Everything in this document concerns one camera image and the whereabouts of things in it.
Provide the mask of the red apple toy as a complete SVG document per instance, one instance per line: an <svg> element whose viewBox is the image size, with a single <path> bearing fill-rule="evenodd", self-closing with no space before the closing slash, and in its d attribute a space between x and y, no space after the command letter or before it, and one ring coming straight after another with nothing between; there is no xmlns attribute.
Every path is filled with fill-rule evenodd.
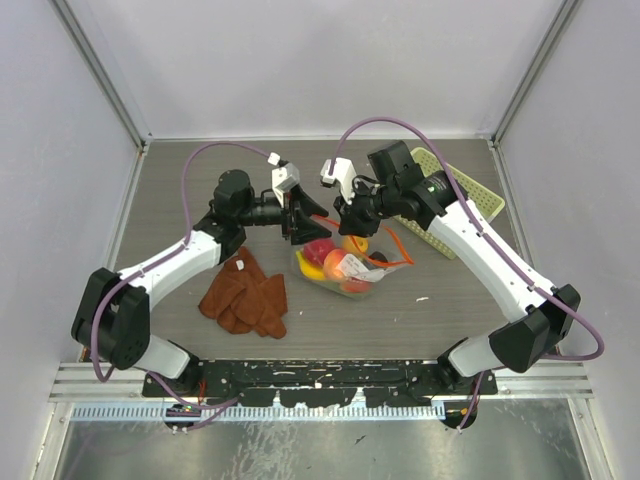
<svg viewBox="0 0 640 480"><path fill-rule="evenodd" d="M312 265L322 267L327 255L336 248L330 238L322 238L304 245L303 255Z"/></svg>

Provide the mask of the peach toy fruit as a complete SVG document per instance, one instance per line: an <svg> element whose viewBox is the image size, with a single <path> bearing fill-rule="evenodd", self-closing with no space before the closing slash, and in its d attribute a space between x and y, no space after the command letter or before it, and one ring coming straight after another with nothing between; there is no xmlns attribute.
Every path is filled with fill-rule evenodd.
<svg viewBox="0 0 640 480"><path fill-rule="evenodd" d="M347 279L341 267L341 262L347 254L348 252L342 248L335 248L327 254L323 262L323 273L327 280L342 283Z"/></svg>

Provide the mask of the orange toy fruit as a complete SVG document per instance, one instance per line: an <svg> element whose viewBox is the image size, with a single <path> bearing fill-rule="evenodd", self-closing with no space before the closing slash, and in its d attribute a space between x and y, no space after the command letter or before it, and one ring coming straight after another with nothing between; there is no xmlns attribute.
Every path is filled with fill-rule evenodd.
<svg viewBox="0 0 640 480"><path fill-rule="evenodd" d="M342 238L342 248L353 255L365 256L369 249L369 242L366 238L347 235Z"/></svg>

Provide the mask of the yellow banana toy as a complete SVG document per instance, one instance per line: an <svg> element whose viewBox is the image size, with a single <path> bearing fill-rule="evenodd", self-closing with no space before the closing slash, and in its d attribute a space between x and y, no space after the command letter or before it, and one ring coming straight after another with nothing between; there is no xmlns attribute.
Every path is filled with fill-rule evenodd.
<svg viewBox="0 0 640 480"><path fill-rule="evenodd" d="M325 281L326 277L322 267L311 263L301 250L295 252L299 270L304 277L311 281Z"/></svg>

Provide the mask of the clear zip top bag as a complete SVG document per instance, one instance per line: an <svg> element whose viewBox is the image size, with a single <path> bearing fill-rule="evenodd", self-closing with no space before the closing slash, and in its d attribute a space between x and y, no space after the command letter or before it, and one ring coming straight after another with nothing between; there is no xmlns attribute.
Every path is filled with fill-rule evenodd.
<svg viewBox="0 0 640 480"><path fill-rule="evenodd" d="M339 233L339 223L333 219L321 218L319 216L314 216L313 219L320 225L329 229L332 233L330 239L333 240L336 248L342 248L342 238L347 235L342 235ZM371 290L365 294L347 294L340 290L341 283L337 283L327 279L325 281L311 281L304 277L299 270L295 252L298 250L301 250L303 252L303 247L305 244L295 246L293 248L292 270L298 277L314 285L349 298L359 299L381 291L384 279L386 277L399 269L412 266L414 264L413 259L409 255L399 236L391 228L382 225L373 236L362 238L366 238L369 242L369 249L367 251L367 254L365 256L356 256L348 252L347 256L341 262L341 267L344 273L347 275L347 279L345 281L352 278L357 278L367 282L371 282L373 284ZM369 256L375 251L381 252L388 259L389 264L386 268L375 265L369 261Z"/></svg>

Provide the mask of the dark purple plum toy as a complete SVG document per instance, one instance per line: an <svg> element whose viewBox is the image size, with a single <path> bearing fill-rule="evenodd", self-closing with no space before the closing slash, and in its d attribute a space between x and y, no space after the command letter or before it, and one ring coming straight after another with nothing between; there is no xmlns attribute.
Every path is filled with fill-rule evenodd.
<svg viewBox="0 0 640 480"><path fill-rule="evenodd" d="M386 268L389 264L388 259L385 257L385 255L379 251L373 252L369 256L369 261L375 265L382 266L383 268Z"/></svg>

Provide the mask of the red bell pepper toy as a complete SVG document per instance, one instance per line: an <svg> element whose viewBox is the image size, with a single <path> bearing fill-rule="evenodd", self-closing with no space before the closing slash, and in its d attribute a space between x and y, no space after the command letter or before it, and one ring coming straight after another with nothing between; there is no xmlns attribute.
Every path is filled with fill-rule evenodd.
<svg viewBox="0 0 640 480"><path fill-rule="evenodd" d="M369 292L373 284L361 279L352 278L340 284L340 290L347 294L361 295Z"/></svg>

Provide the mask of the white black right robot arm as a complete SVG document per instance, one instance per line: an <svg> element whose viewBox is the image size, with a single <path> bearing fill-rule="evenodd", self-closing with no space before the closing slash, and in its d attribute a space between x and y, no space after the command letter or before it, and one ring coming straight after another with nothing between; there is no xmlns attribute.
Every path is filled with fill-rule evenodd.
<svg viewBox="0 0 640 480"><path fill-rule="evenodd" d="M499 367L524 373L566 337L579 293L571 285L556 287L519 257L451 172L424 174L402 141L377 149L368 160L372 179L357 174L345 158L329 159L321 169L322 184L339 188L334 207L340 233L371 237L390 217L416 222L454 251L506 319L500 328L465 338L438 357L444 390L462 393L475 375Z"/></svg>

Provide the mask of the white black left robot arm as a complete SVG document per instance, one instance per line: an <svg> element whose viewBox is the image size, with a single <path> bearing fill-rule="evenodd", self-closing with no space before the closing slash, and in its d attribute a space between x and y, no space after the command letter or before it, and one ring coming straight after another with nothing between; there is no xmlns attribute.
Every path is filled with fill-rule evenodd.
<svg viewBox="0 0 640 480"><path fill-rule="evenodd" d="M119 272L100 268L89 276L71 336L89 349L96 364L151 371L176 395L191 395L202 378L200 360L152 334L154 307L192 277L231 258L245 242L247 228L276 225L291 244L302 245L330 236L316 221L327 215L302 189L298 175L284 167L273 170L272 185L261 194L245 171L228 170L218 180L208 212L183 239L137 266Z"/></svg>

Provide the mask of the brown cloth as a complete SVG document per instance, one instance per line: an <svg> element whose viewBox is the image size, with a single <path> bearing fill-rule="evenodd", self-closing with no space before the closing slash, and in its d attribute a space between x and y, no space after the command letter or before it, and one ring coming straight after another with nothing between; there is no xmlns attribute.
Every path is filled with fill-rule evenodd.
<svg viewBox="0 0 640 480"><path fill-rule="evenodd" d="M250 250L241 247L224 263L198 309L230 334L282 339L288 312L284 275L266 276Z"/></svg>

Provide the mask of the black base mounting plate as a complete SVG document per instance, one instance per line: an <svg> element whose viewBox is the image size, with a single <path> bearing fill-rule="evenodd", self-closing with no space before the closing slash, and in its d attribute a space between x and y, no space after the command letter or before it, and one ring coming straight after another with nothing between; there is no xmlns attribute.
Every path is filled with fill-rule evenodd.
<svg viewBox="0 0 640 480"><path fill-rule="evenodd" d="M447 395L471 395L475 382L447 387L438 365L425 360L216 360L195 367L197 378L167 384L181 397L208 403L238 399L242 406L347 406L356 395L368 408L429 406Z"/></svg>

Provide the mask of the aluminium front frame rail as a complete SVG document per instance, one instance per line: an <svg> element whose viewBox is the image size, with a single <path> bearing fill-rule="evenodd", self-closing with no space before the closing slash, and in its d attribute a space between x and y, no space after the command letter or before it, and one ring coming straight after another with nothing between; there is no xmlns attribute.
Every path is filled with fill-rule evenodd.
<svg viewBox="0 0 640 480"><path fill-rule="evenodd" d="M523 374L507 369L488 371L481 380L448 386L435 362L427 360L214 360L199 361L178 379L154 379L141 370L101 370L92 365L63 363L50 399L55 401L165 398L174 390L183 398L211 401L239 398L248 405L268 405L285 395L292 404L312 396L323 403L348 403L363 396L376 403L424 404L430 399L480 395L524 398L590 398L593 390L582 364L540 362Z"/></svg>

